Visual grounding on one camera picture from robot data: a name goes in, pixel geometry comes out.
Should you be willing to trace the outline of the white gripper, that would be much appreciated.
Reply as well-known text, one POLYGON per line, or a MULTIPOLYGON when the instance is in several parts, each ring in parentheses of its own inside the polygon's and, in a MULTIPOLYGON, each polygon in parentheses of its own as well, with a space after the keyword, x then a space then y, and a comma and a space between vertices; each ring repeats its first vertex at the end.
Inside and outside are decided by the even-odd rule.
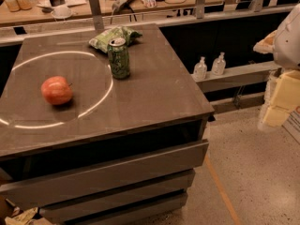
MULTIPOLYGON (((273 31, 253 47, 257 53, 267 54, 274 50, 277 31, 273 31)), ((270 75, 264 93, 258 129, 273 131, 281 127, 291 112, 300 106, 300 71, 289 70, 279 77, 270 75)))

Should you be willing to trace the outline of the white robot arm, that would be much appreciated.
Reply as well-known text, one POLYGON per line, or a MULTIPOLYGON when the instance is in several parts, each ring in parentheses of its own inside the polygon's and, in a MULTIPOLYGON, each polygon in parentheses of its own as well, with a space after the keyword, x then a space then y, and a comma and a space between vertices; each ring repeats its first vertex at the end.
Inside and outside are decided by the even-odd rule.
POLYGON ((281 127, 300 105, 300 5, 253 50, 273 54, 274 62, 283 68, 278 77, 269 76, 259 116, 258 128, 272 131, 281 127))

